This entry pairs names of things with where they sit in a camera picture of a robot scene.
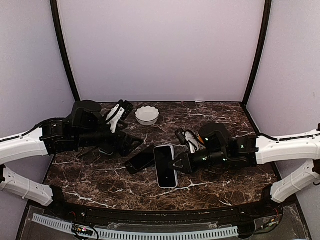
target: black smartphone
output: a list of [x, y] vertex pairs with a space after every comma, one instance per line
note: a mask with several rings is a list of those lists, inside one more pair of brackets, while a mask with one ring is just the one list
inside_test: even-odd
[[150, 145], [142, 152], [135, 155], [130, 160], [124, 163], [124, 166], [128, 170], [130, 174], [136, 174], [139, 171], [151, 167], [155, 164], [155, 156], [154, 156], [155, 145]]
[[158, 185], [163, 189], [176, 188], [178, 185], [176, 170], [169, 169], [169, 162], [175, 158], [172, 145], [162, 145], [154, 148], [154, 161]]

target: cable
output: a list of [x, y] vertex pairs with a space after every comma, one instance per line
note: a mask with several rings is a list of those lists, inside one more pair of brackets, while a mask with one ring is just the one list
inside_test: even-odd
[[122, 125], [122, 126], [118, 126], [118, 131], [125, 130], [128, 127], [128, 124], [121, 119], [118, 121], [118, 125]]
[[[273, 210], [276, 210], [274, 207], [271, 207], [269, 205], [265, 206], [266, 209], [273, 209]], [[241, 212], [242, 215], [246, 215], [248, 216], [249, 218], [262, 218], [263, 216], [265, 216], [264, 213], [262, 214], [259, 214], [259, 215], [250, 215], [250, 214], [247, 214], [245, 212]]]
[[285, 137], [285, 138], [275, 138], [275, 137], [269, 136], [265, 133], [259, 133], [258, 136], [265, 137], [265, 138], [270, 139], [272, 141], [284, 142], [284, 141], [295, 140], [295, 139], [307, 139], [307, 138], [318, 137], [318, 136], [320, 136], [320, 133], [315, 134], [315, 135], [294, 136], [294, 137]]
[[74, 215], [75, 218], [77, 218], [77, 215], [76, 215], [76, 213], [75, 213], [74, 211], [71, 211], [70, 213], [71, 213], [72, 215]]
[[194, 147], [194, 150], [195, 150], [195, 151], [198, 150], [198, 147], [197, 147], [192, 141], [187, 141], [187, 142]]
[[82, 151], [76, 156], [76, 158], [77, 159], [80, 159], [80, 158], [83, 158], [84, 156], [86, 156], [86, 155], [88, 155], [88, 154], [90, 154], [90, 153], [92, 153], [93, 151], [95, 151], [96, 149], [98, 149], [99, 147], [98, 146], [96, 146], [96, 147], [94, 147], [94, 148], [92, 148], [92, 149], [90, 149], [90, 150], [88, 150], [87, 152], [85, 152], [84, 154], [82, 154], [83, 153], [83, 151], [84, 151], [84, 148], [82, 148]]
[[241, 235], [244, 235], [244, 236], [247, 236], [247, 235], [261, 235], [261, 234], [268, 234], [268, 233], [272, 232], [273, 230], [275, 230], [275, 229], [280, 225], [280, 223], [281, 223], [281, 221], [282, 221], [282, 219], [283, 219], [283, 217], [284, 217], [284, 208], [283, 208], [282, 205], [281, 205], [281, 213], [282, 213], [282, 214], [281, 214], [281, 216], [280, 216], [277, 224], [275, 225], [275, 227], [273, 227], [273, 228], [270, 229], [269, 231], [260, 232], [260, 231], [262, 231], [262, 230], [265, 230], [265, 229], [269, 228], [269, 227], [267, 227], [267, 228], [264, 228], [264, 227], [266, 227], [266, 226], [268, 226], [269, 224], [275, 222], [275, 220], [279, 217], [279, 211], [278, 211], [276, 208], [273, 208], [273, 209], [274, 209], [274, 211], [276, 212], [276, 217], [275, 217], [275, 218], [271, 219], [271, 220], [268, 221], [266, 224], [262, 225], [259, 229], [255, 230], [255, 231], [253, 231], [253, 232], [239, 232], [239, 235], [240, 235], [240, 236], [241, 236]]
[[[78, 226], [77, 224], [74, 224], [74, 223], [72, 224], [72, 226], [74, 228], [90, 228], [90, 229], [92, 229], [96, 234], [96, 239], [95, 240], [99, 240], [99, 233], [93, 226]], [[90, 239], [92, 237], [92, 235], [89, 236], [89, 237], [80, 236], [76, 231], [73, 231], [73, 230], [71, 230], [71, 232], [74, 234], [74, 235], [72, 234], [73, 237], [78, 239], [78, 240], [87, 240], [87, 239]]]
[[[21, 135], [21, 137], [24, 137], [28, 134], [30, 134], [31, 132], [33, 132], [34, 130], [36, 130], [37, 128], [41, 127], [44, 123], [49, 122], [49, 121], [58, 121], [58, 120], [63, 120], [65, 119], [64, 117], [55, 117], [55, 118], [50, 118], [47, 120], [44, 120], [38, 124], [36, 124], [33, 128], [31, 128], [29, 131], [25, 132], [24, 134]], [[13, 136], [13, 137], [8, 137], [5, 139], [0, 140], [0, 143], [6, 142], [6, 141], [10, 141], [10, 140], [14, 140], [14, 139], [19, 139], [20, 135], [18, 136]]]

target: white wall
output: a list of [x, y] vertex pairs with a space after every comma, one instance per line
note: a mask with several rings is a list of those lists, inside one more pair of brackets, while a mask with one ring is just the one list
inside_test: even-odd
[[264, 0], [60, 0], [81, 98], [242, 101]]
[[[260, 130], [279, 136], [320, 123], [320, 1], [273, 1], [248, 109]], [[304, 161], [278, 163], [282, 177]], [[313, 239], [320, 239], [320, 187], [297, 194]]]
[[[0, 0], [0, 138], [71, 112], [73, 97], [61, 60], [50, 1]], [[42, 182], [51, 158], [7, 164]], [[25, 200], [0, 191], [0, 239], [14, 240]]]

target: ceramic bowl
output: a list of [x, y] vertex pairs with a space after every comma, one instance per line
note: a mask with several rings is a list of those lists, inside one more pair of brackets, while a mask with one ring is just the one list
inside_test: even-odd
[[136, 120], [144, 126], [155, 124], [158, 121], [159, 115], [159, 110], [154, 106], [143, 106], [135, 112]]

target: brown marble surface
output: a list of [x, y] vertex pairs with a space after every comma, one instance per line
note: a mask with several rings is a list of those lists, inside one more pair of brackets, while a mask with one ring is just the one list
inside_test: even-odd
[[[237, 172], [219, 167], [200, 169], [193, 174], [178, 172], [178, 187], [161, 189], [154, 167], [130, 175], [123, 163], [151, 144], [172, 144], [175, 155], [186, 151], [174, 132], [178, 128], [195, 133], [208, 122], [224, 123], [231, 136], [254, 135], [249, 120], [238, 103], [225, 102], [143, 102], [134, 109], [155, 106], [160, 111], [158, 122], [142, 126], [135, 119], [135, 110], [127, 118], [125, 130], [144, 139], [142, 146], [128, 157], [107, 156], [98, 150], [81, 156], [90, 149], [58, 154], [52, 163], [45, 184], [63, 189], [69, 203], [86, 206], [140, 211], [181, 211], [235, 206], [259, 201], [262, 189], [276, 182], [269, 164], [248, 167]], [[114, 106], [102, 104], [102, 113]]]

